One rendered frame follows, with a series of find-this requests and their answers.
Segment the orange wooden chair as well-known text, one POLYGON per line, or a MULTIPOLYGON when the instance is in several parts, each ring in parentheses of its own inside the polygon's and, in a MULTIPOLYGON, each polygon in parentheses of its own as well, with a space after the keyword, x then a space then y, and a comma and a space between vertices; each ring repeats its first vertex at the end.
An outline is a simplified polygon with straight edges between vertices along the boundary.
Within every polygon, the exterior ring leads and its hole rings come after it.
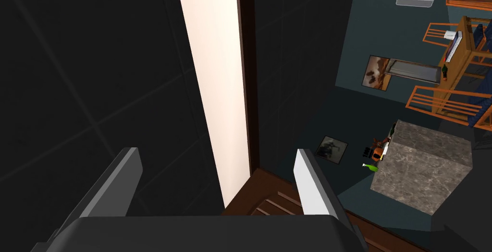
POLYGON ((492 94, 415 86, 406 108, 492 132, 492 94))
POLYGON ((455 31, 452 31, 452 29, 457 29, 457 26, 457 23, 429 23, 422 41, 447 47, 456 36, 455 31))
POLYGON ((447 6, 492 12, 492 2, 446 0, 447 6))

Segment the brown panelled wooden door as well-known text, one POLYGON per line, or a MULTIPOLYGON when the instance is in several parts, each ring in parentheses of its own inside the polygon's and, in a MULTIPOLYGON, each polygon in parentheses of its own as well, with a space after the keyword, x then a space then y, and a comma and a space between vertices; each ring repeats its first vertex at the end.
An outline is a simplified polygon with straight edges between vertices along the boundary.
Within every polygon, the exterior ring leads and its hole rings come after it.
MULTIPOLYGON (((223 215, 301 215, 302 205, 293 185, 261 168, 256 169, 223 211, 223 215)), ((431 252, 349 210, 369 252, 431 252)))

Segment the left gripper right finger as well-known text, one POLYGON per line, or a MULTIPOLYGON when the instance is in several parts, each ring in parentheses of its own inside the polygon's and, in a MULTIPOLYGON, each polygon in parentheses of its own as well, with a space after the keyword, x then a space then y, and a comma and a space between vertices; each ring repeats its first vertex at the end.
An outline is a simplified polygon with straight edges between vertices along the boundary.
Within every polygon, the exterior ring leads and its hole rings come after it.
POLYGON ((331 215, 339 221, 348 220, 339 198, 310 150, 297 150, 294 177, 305 215, 331 215))

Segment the wooden dining table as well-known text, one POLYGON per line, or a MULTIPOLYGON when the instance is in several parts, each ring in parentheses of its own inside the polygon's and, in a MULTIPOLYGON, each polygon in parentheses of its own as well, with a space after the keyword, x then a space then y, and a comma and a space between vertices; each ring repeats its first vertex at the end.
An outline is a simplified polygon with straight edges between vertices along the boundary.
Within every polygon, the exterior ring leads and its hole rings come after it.
POLYGON ((466 73, 466 69, 469 65, 487 67, 492 69, 492 52, 486 48, 486 38, 480 41, 479 47, 475 48, 475 41, 473 32, 479 24, 483 25, 483 30, 486 30, 488 25, 492 22, 492 19, 480 19, 470 18, 463 16, 459 23, 450 24, 448 26, 454 27, 457 31, 462 32, 462 39, 454 50, 453 56, 450 61, 447 62, 447 56, 444 54, 439 66, 446 65, 447 80, 442 80, 436 88, 443 90, 454 90, 462 78, 462 76, 481 78, 481 74, 466 73))

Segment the brown landscape wall picture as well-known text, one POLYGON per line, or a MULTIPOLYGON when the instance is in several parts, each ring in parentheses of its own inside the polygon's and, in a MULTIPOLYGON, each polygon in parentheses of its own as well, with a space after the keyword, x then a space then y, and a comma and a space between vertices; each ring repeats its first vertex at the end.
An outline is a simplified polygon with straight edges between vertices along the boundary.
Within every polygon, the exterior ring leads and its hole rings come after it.
POLYGON ((386 91, 391 75, 386 73, 390 59, 370 55, 364 72, 362 86, 386 91))

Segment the grey framed window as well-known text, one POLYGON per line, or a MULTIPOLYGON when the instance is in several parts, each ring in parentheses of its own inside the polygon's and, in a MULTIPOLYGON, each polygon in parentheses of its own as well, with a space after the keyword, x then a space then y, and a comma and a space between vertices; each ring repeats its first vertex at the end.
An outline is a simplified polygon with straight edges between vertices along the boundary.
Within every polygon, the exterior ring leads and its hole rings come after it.
POLYGON ((385 74, 423 81, 430 84, 441 82, 441 68, 438 66, 423 65, 421 63, 390 59, 385 74))

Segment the dark grey wall picture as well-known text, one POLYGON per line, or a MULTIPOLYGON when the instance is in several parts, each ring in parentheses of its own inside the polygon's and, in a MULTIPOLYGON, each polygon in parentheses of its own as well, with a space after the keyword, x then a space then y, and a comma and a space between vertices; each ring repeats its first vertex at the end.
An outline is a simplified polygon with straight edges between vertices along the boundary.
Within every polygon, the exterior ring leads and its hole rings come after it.
POLYGON ((334 164, 340 164, 347 147, 348 144, 346 142, 324 136, 316 149, 315 156, 321 157, 334 164))

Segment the grey marble counter block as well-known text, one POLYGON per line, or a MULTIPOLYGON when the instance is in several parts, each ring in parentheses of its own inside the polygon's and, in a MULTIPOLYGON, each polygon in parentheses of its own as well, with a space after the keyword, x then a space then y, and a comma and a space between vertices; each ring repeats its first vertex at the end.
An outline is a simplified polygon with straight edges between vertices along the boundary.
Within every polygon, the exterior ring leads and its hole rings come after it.
POLYGON ((473 168, 471 142, 398 120, 371 190, 433 215, 473 168))

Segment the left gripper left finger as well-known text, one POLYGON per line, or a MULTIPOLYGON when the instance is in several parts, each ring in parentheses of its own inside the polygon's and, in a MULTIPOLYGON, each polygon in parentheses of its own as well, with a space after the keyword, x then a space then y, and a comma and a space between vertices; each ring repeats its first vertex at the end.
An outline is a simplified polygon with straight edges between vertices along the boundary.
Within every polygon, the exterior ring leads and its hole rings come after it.
POLYGON ((70 213, 67 225, 81 217, 125 216, 142 171, 138 148, 124 148, 70 213))

